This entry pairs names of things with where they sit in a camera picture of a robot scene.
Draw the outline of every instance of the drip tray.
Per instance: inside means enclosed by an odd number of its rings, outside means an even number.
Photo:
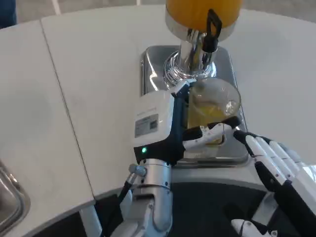
[[[0,237],[23,220],[29,209],[29,197],[0,162]]]
[[[164,45],[151,46],[146,49],[141,59],[142,95],[155,90],[168,90],[163,80],[164,63],[173,52],[178,50],[179,46]],[[214,64],[212,77],[221,78],[237,87],[231,58],[226,49],[218,47]],[[242,107],[237,116],[242,122],[238,129],[247,131]],[[205,146],[189,152],[185,151],[184,158],[178,162],[176,167],[235,166],[246,163],[248,158],[249,154],[244,145],[231,138],[222,146]]]

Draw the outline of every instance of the robotic hand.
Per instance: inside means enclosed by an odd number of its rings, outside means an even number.
[[[306,166],[299,155],[283,144],[253,133],[235,131],[254,159],[258,176],[280,209],[302,237],[316,236],[316,166]],[[242,219],[232,220],[241,237],[278,237],[277,231],[261,233]]]
[[[122,201],[138,177],[133,200],[124,222],[112,237],[164,237],[172,226],[171,167],[184,151],[232,137],[240,124],[237,117],[187,129],[186,99],[189,83],[183,81],[169,91],[155,91],[140,97],[135,110],[133,147],[138,165],[121,191]]]
[[[268,138],[233,132],[240,124],[237,117],[187,129],[188,90],[189,83],[183,81],[169,91],[140,97],[132,138],[138,165],[130,166],[119,201],[136,178],[137,184],[128,216],[111,236],[167,236],[172,226],[172,166],[185,150],[230,137],[246,146],[262,183],[301,236],[316,236],[316,166],[306,166],[295,152]],[[278,236],[276,232],[261,234],[253,223],[241,219],[232,220],[232,226],[242,237]]]

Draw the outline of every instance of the glass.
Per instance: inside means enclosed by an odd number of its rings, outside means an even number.
[[[188,128],[223,121],[240,105],[240,93],[230,83],[218,78],[197,81],[190,90]]]
[[[179,24],[206,32],[209,9],[213,9],[223,23],[223,28],[232,25],[239,16],[242,0],[167,0],[166,7]]]

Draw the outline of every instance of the black handle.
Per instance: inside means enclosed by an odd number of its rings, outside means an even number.
[[[212,34],[212,25],[215,26],[215,32]],[[218,37],[222,31],[222,21],[213,9],[209,9],[206,23],[206,36],[203,40],[203,51],[212,53],[216,51]]]

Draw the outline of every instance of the white robotic hand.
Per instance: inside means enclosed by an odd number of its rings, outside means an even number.
[[[295,151],[266,137],[242,131],[234,137],[246,146],[259,178],[298,233],[316,236],[316,166],[306,166]],[[240,219],[232,220],[232,226],[243,237],[277,237],[277,232],[254,231],[251,222]]]

